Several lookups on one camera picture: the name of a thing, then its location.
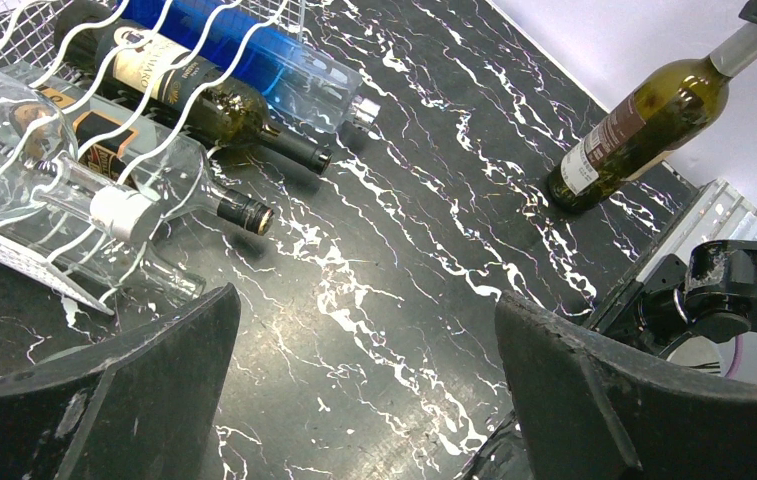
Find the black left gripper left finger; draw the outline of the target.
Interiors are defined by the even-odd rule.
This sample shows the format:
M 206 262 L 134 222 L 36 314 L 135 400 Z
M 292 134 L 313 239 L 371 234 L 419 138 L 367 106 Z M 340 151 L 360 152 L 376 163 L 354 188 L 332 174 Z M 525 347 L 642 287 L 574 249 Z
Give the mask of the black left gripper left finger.
M 0 377 L 0 479 L 194 479 L 241 314 L 226 285 Z

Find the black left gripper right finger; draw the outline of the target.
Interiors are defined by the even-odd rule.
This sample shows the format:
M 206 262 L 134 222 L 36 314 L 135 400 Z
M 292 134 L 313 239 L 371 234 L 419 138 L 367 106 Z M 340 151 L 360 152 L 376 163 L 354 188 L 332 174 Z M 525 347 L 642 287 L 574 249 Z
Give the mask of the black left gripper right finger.
M 496 339 L 537 479 L 757 479 L 757 385 L 658 359 L 512 291 Z

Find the clear tall open-neck bottle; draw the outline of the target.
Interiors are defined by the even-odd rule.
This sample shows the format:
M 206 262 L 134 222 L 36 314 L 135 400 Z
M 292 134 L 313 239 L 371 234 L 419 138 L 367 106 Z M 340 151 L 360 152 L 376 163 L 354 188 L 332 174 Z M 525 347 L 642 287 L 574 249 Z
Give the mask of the clear tall open-neck bottle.
M 0 233 L 51 260 L 61 272 L 78 274 L 107 288 L 149 288 L 170 300 L 187 302 L 206 287 L 204 279 L 163 259 L 152 244 L 114 240 L 59 211 L 0 221 Z

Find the clear square whisky bottle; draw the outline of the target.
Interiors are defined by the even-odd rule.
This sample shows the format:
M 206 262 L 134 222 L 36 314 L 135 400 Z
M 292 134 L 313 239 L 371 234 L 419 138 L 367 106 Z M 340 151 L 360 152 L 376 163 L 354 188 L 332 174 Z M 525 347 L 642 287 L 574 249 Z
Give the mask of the clear square whisky bottle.
M 82 102 L 86 90 L 58 77 L 48 78 L 37 90 L 68 111 L 66 117 L 78 140 L 80 162 L 112 180 L 171 134 L 169 128 L 140 116 L 124 131 L 85 148 L 92 138 L 116 130 L 132 116 L 132 111 L 98 94 Z M 264 235 L 275 218 L 271 207 L 214 181 L 205 147 L 182 135 L 162 152 L 138 164 L 125 184 L 157 203 L 166 220 L 203 211 Z

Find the dark green wine bottle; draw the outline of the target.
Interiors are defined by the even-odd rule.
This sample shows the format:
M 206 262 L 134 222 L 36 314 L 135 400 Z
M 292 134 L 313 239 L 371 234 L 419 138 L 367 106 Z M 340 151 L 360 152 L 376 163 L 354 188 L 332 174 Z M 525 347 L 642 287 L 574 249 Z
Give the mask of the dark green wine bottle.
M 100 95 L 127 108 L 143 104 L 167 127 L 182 122 L 187 133 L 225 147 L 259 145 L 322 174 L 333 153 L 271 118 L 264 97 L 248 84 L 225 77 L 202 56 L 96 1 L 74 1 L 56 17 L 54 41 L 69 42 L 64 59 L 90 76 L 102 71 Z

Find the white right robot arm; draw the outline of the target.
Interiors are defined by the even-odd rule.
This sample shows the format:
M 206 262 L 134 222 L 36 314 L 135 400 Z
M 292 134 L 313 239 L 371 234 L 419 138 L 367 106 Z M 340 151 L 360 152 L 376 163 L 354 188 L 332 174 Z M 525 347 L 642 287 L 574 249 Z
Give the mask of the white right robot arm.
M 590 329 L 663 359 L 686 341 L 757 333 L 757 241 L 712 240 L 666 255 L 631 281 Z

